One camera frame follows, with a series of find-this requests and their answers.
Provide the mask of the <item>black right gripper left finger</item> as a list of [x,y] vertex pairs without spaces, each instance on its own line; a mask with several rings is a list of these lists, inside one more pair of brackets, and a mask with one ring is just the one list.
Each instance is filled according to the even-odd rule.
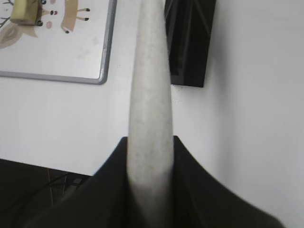
[[107,161],[70,197],[36,217],[27,228],[143,228],[142,214],[129,195],[127,137]]

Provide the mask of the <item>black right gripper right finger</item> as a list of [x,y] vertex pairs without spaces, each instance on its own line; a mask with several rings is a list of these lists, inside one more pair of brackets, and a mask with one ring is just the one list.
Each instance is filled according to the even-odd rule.
[[174,228],[282,228],[282,222],[230,191],[173,136],[170,208]]

